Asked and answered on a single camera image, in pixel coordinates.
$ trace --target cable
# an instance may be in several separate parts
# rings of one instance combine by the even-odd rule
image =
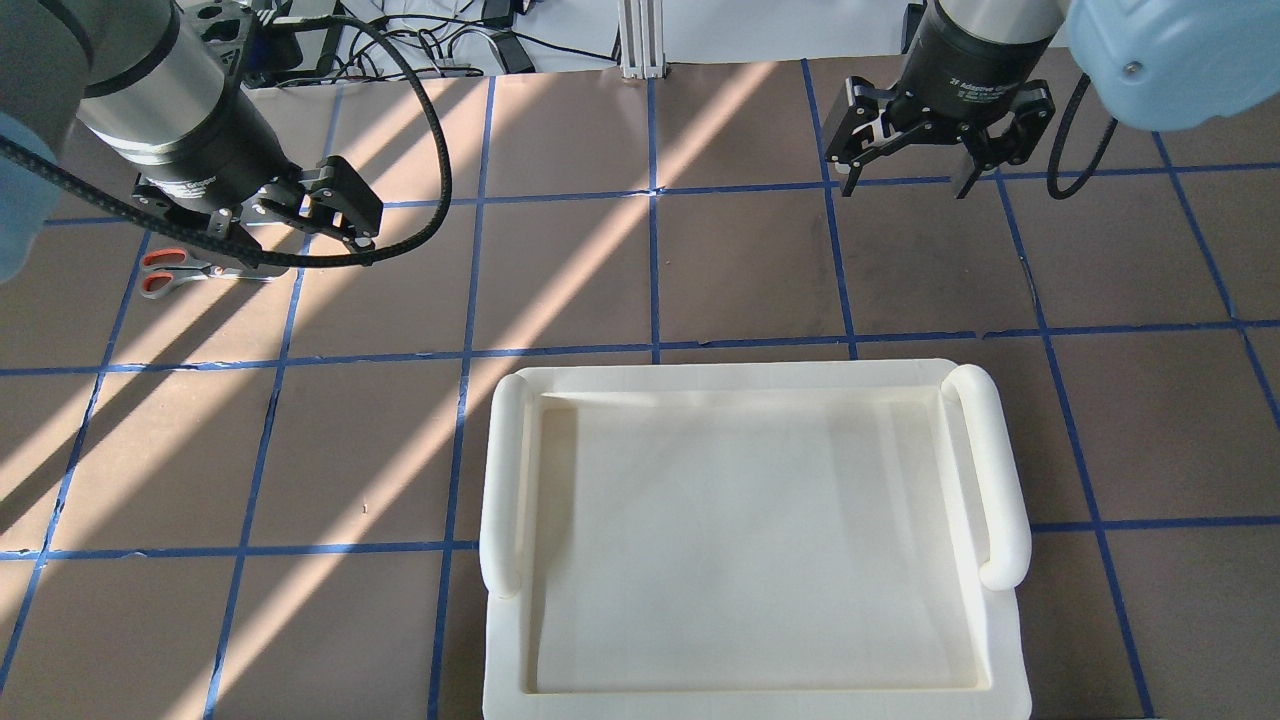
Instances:
[[[461,24],[461,26],[466,26],[466,27],[481,27],[481,28],[488,27],[488,26],[485,26],[480,20],[463,20],[463,19],[458,19],[458,18],[447,18],[444,15],[428,15],[428,14],[421,14],[421,13],[397,13],[394,15],[383,15],[381,18],[378,18],[378,22],[398,20],[398,19],[421,19],[421,20],[438,20],[438,22],[443,20],[443,22],[445,22],[445,24]],[[548,42],[545,40],[540,40],[538,37],[534,37],[531,35],[525,35],[522,32],[516,32],[513,29],[508,29],[507,32],[515,35],[516,37],[518,37],[521,40],[527,40],[527,41],[530,41],[530,42],[532,42],[535,45],[541,45],[543,47],[549,47],[552,50],[558,50],[561,53],[572,53],[575,55],[582,55],[584,58],[595,58],[596,60],[605,60],[608,63],[616,63],[616,60],[613,58],[611,58],[608,55],[602,55],[599,53],[591,53],[590,50],[582,50],[582,49],[579,49],[579,47],[567,47],[564,45],[557,45],[554,42]]]
[[[449,51],[448,51],[449,58],[453,56],[453,49],[457,46],[458,40],[467,35],[479,35],[480,37],[485,38],[485,42],[489,44],[489,47],[493,47],[493,54],[495,58],[502,55],[502,50],[498,49],[498,42],[488,32],[477,27],[465,27],[458,32],[453,33],[453,36],[449,38]]]
[[[1066,188],[1059,187],[1057,181],[1062,161],[1062,149],[1066,147],[1066,136],[1071,132],[1071,123],[1075,122],[1075,111],[1080,109],[1080,101],[1084,100],[1084,92],[1089,90],[1089,76],[1080,73],[1080,81],[1075,83],[1075,91],[1062,110],[1062,122],[1057,126],[1053,149],[1048,154],[1048,177],[1046,178],[1046,183],[1048,184],[1048,195],[1053,200],[1066,200],[1079,192],[1084,187],[1084,183],[1089,182],[1089,178],[1097,172],[1098,164],[1102,163],[1102,155],[1106,154],[1107,145],[1111,143],[1111,136],[1116,132],[1117,122],[1115,118],[1111,118],[1107,123],[1107,129],[1102,133],[1102,140],[1098,142],[1098,149],[1093,152],[1093,159],[1089,160],[1089,165],[1084,168],[1080,177],[1075,178],[1075,182],[1070,186]]]
[[[360,29],[370,37],[376,38],[379,45],[383,46],[383,50],[387,50],[387,54],[390,55],[396,64],[399,65],[401,70],[406,73],[406,78],[408,79],[410,87],[413,90],[413,95],[417,96],[419,104],[422,105],[422,113],[426,115],[426,124],[430,127],[431,138],[435,141],[435,152],[440,163],[440,201],[435,206],[435,213],[431,215],[431,219],[428,220],[422,229],[397,243],[351,255],[298,255],[294,252],[275,252],[271,250],[244,247],[243,245],[229,242],[205,232],[183,228],[161,218],[148,215],[137,208],[102,192],[83,179],[59,168],[54,163],[45,160],[40,155],[27,150],[4,135],[0,135],[0,156],[12,160],[17,165],[54,183],[67,192],[70,192],[81,200],[106,210],[113,215],[129,220],[136,225],[211,252],[220,252],[223,255],[238,258],[251,266],[275,265],[285,268],[346,268],[351,265],[371,265],[379,260],[387,260],[389,258],[403,255],[430,240],[431,236],[440,229],[440,225],[444,223],[444,217],[449,211],[449,202],[453,199],[453,169],[449,165],[449,150],[444,143],[444,131],[440,127],[439,117],[435,114],[435,108],[431,105],[431,99],[428,97],[421,81],[419,81],[417,76],[413,74],[413,68],[410,67],[408,61],[404,60],[404,56],[399,54],[396,45],[392,44],[390,40],[383,37],[378,28],[349,15],[330,15],[326,18],[282,18],[278,20],[278,24],[291,27],[294,32],[305,32],[310,29],[325,29],[333,22]]]

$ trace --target black cable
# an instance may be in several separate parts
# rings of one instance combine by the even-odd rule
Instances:
[[[381,18],[378,18],[378,22],[399,20],[399,19],[444,20],[445,24],[461,24],[461,26],[466,26],[466,27],[488,27],[488,26],[485,26],[480,20],[463,20],[463,19],[460,19],[460,18],[447,18],[444,15],[428,15],[428,14],[421,14],[421,13],[398,13],[398,14],[394,14],[394,15],[383,15]],[[513,29],[508,29],[507,32],[515,35],[516,37],[518,37],[521,40],[527,40],[527,41],[532,42],[534,45],[541,45],[543,47],[550,47],[552,50],[558,50],[561,53],[572,53],[575,55],[582,55],[585,58],[595,58],[596,60],[605,60],[605,61],[609,61],[609,63],[614,63],[614,59],[611,58],[611,56],[608,56],[608,55],[602,55],[599,53],[591,53],[590,50],[582,50],[582,49],[579,49],[579,47],[567,47],[564,45],[557,45],[554,42],[548,42],[545,40],[541,40],[541,38],[538,38],[538,37],[534,37],[531,35],[526,35],[526,33],[522,33],[522,32],[516,32]]]
[[[1098,149],[1093,152],[1093,159],[1089,160],[1089,165],[1084,168],[1080,177],[1075,178],[1075,182],[1070,186],[1066,188],[1059,187],[1057,181],[1062,163],[1062,149],[1066,147],[1066,136],[1071,132],[1071,123],[1075,122],[1075,111],[1080,109],[1080,101],[1084,100],[1084,92],[1089,90],[1089,76],[1080,73],[1080,81],[1075,83],[1075,91],[1062,110],[1062,120],[1057,126],[1057,136],[1053,137],[1053,149],[1048,154],[1048,177],[1046,178],[1046,183],[1048,184],[1050,197],[1053,200],[1066,200],[1079,192],[1084,187],[1084,183],[1089,182],[1089,178],[1097,172],[1098,164],[1102,163],[1102,155],[1106,154],[1107,145],[1111,143],[1111,136],[1116,132],[1117,122],[1115,118],[1111,118],[1107,123],[1107,129],[1102,133],[1102,140],[1098,142]]]
[[[417,76],[413,74],[413,68],[410,67],[408,61],[404,60],[404,56],[399,54],[396,45],[390,40],[381,37],[381,32],[369,23],[349,15],[330,15],[326,18],[282,18],[278,24],[291,27],[294,32],[306,32],[310,29],[325,29],[333,22],[357,28],[370,37],[379,38],[379,45],[383,46],[383,50],[387,50],[387,54],[392,56],[397,65],[399,65],[401,70],[407,73],[406,78],[408,79],[410,87],[413,90],[413,95],[417,96],[419,102],[422,105],[422,113],[426,115],[426,124],[430,127],[431,138],[435,141],[435,152],[440,163],[440,201],[435,206],[435,213],[431,215],[431,219],[428,220],[422,229],[397,243],[349,255],[298,255],[294,252],[275,252],[271,250],[244,247],[243,245],[229,242],[205,232],[183,228],[161,218],[148,215],[137,208],[102,192],[101,190],[68,173],[56,164],[45,160],[40,155],[27,150],[22,145],[18,145],[3,135],[0,135],[0,156],[12,160],[14,164],[54,183],[81,200],[84,200],[113,215],[129,220],[136,225],[211,252],[220,252],[223,255],[238,258],[251,266],[275,265],[284,268],[346,268],[351,265],[371,265],[379,260],[387,260],[389,258],[403,255],[430,240],[431,236],[440,229],[440,225],[444,223],[444,217],[449,211],[449,202],[453,199],[453,169],[449,165],[449,150],[444,143],[444,131],[440,128],[440,119],[435,114],[431,99],[428,97],[421,81],[419,81]]]

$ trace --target tray handle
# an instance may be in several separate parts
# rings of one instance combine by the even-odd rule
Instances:
[[[508,600],[520,592],[520,510],[532,401],[529,380],[507,375],[493,393],[489,455],[480,510],[480,575],[493,594]]]
[[[978,492],[991,536],[991,557],[978,578],[992,591],[1011,591],[1027,577],[1032,560],[1032,528],[1027,520],[1009,428],[1000,393],[991,375],[977,365],[961,365],[942,380],[942,396],[959,401],[969,430],[978,474]]]

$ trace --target metal frame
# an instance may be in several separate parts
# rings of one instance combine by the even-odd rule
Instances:
[[[662,0],[618,0],[618,46],[622,77],[667,76],[662,44]]]

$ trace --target white tray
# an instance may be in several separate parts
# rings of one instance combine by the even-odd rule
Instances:
[[[1024,720],[1000,398],[947,360],[527,369],[493,402],[489,720]]]

